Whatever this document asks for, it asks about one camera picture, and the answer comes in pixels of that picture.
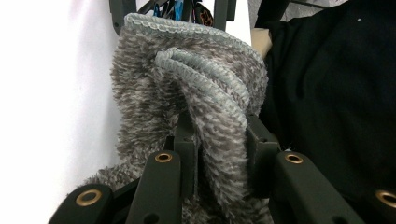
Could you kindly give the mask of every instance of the fuzzy gray cloth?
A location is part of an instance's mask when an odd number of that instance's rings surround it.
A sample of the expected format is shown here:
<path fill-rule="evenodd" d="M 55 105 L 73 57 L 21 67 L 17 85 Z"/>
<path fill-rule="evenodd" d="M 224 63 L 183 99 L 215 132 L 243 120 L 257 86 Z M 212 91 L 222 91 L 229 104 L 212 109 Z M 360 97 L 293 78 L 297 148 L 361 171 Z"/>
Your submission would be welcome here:
<path fill-rule="evenodd" d="M 250 196 L 245 148 L 245 115 L 259 114 L 267 84 L 261 56 L 220 30 L 129 14 L 113 64 L 121 164 L 86 183 L 117 190 L 137 179 L 188 110 L 204 175 L 183 203 L 183 222 L 271 223 L 267 201 Z"/>

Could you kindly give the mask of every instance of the folded fabric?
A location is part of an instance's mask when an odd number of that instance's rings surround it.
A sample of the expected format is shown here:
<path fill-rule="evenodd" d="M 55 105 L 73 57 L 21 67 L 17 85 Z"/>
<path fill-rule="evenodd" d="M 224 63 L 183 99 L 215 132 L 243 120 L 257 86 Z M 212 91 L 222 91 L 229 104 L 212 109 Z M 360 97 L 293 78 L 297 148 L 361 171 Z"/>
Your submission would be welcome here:
<path fill-rule="evenodd" d="M 204 169 L 183 222 L 271 223 L 267 201 L 250 196 L 245 148 L 245 115 L 259 114 L 267 85 L 261 55 L 214 28 L 129 14 L 113 64 L 121 162 L 86 183 L 117 190 L 137 179 L 188 110 Z"/>

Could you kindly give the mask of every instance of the brass grommet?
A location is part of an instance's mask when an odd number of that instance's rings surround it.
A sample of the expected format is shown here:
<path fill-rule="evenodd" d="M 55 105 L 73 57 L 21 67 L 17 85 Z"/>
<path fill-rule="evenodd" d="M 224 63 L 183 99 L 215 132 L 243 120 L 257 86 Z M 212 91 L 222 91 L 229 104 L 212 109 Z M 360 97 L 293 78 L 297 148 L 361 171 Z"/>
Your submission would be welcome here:
<path fill-rule="evenodd" d="M 172 155 L 168 153 L 161 153 L 155 157 L 157 162 L 169 162 L 170 160 L 172 160 Z"/>
<path fill-rule="evenodd" d="M 396 208 L 396 194 L 379 189 L 375 192 L 375 196 L 381 203 Z"/>
<path fill-rule="evenodd" d="M 95 196 L 92 199 L 84 200 L 84 196 L 90 193 L 95 194 Z M 78 195 L 78 197 L 76 198 L 76 204 L 85 207 L 93 203 L 96 203 L 97 201 L 99 201 L 101 197 L 102 197 L 102 192 L 99 191 L 98 189 L 88 189 Z"/>
<path fill-rule="evenodd" d="M 297 155 L 294 155 L 294 154 L 288 154 L 288 155 L 286 155 L 285 156 L 285 159 L 287 160 L 287 161 L 289 161 L 289 162 L 291 162 L 291 163 L 295 163 L 295 164 L 300 164 L 300 163 L 303 163 L 303 158 L 301 158 L 301 157 L 299 157 L 299 156 L 297 156 Z"/>

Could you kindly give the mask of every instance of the black fabric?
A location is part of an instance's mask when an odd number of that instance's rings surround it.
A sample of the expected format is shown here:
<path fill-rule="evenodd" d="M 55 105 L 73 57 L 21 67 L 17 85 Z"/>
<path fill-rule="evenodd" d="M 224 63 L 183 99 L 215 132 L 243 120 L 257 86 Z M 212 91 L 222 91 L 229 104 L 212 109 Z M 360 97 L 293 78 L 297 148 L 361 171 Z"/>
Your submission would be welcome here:
<path fill-rule="evenodd" d="M 261 120 L 358 204 L 376 189 L 396 193 L 395 5 L 351 0 L 310 18 L 257 22 L 273 41 Z"/>

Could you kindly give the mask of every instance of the white background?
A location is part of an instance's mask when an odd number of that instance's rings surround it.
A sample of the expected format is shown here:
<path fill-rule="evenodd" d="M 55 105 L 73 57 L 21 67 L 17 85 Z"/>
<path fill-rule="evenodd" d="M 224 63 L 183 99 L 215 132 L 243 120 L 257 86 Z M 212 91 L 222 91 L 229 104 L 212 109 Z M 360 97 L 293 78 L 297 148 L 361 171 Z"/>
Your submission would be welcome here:
<path fill-rule="evenodd" d="M 237 4 L 227 32 L 250 44 L 248 2 Z M 66 193 L 118 161 L 109 77 L 118 37 L 108 0 L 1 8 L 0 223 L 47 223 Z"/>

